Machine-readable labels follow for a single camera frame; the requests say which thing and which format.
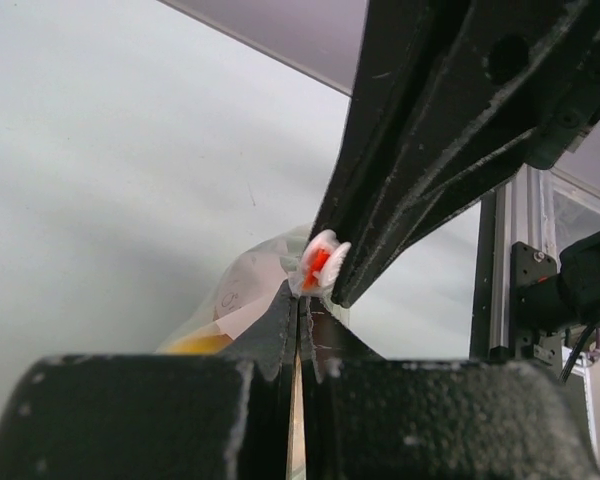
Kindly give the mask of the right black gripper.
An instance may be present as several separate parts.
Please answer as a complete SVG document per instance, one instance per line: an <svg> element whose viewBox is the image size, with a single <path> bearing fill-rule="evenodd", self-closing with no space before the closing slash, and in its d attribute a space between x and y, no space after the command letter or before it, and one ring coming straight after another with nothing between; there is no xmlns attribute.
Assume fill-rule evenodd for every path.
<svg viewBox="0 0 600 480"><path fill-rule="evenodd" d="M551 169L600 119L600 1L579 1L567 32L534 75L539 119L524 163Z"/></svg>

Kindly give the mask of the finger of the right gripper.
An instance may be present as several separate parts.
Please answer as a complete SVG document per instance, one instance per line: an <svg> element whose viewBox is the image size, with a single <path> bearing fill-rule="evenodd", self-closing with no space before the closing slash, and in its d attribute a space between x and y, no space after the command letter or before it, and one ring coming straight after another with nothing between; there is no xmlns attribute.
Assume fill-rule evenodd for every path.
<svg viewBox="0 0 600 480"><path fill-rule="evenodd" d="M510 178L487 164L533 131L537 89L578 19L562 1L372 1L339 157L314 227L350 244L353 305L410 245Z"/></svg>

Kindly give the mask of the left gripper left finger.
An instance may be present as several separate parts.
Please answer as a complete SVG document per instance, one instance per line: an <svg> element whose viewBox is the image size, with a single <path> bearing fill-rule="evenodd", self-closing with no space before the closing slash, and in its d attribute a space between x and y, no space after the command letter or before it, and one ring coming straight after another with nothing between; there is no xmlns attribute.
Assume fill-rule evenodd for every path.
<svg viewBox="0 0 600 480"><path fill-rule="evenodd" d="M34 363L0 417L0 479L283 479L297 303L209 355Z"/></svg>

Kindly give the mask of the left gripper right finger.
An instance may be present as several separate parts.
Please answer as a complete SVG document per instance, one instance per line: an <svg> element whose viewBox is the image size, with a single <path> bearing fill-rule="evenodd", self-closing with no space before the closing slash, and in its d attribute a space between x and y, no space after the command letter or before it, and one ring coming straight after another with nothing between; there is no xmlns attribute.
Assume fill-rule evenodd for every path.
<svg viewBox="0 0 600 480"><path fill-rule="evenodd" d="M563 387L529 361L387 360L299 302L310 479L599 479Z"/></svg>

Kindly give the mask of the clear zip top bag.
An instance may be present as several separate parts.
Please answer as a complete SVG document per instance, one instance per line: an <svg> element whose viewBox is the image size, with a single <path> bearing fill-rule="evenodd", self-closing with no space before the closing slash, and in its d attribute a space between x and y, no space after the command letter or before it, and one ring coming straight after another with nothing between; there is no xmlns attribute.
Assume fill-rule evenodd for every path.
<svg viewBox="0 0 600 480"><path fill-rule="evenodd" d="M239 255L190 319L157 352L168 354L169 344L188 336L226 334L236 340L268 310L284 283L296 296L321 300L329 313L348 325L349 310L334 304L331 293L351 244L332 230L314 239L310 233L311 226L302 225Z"/></svg>

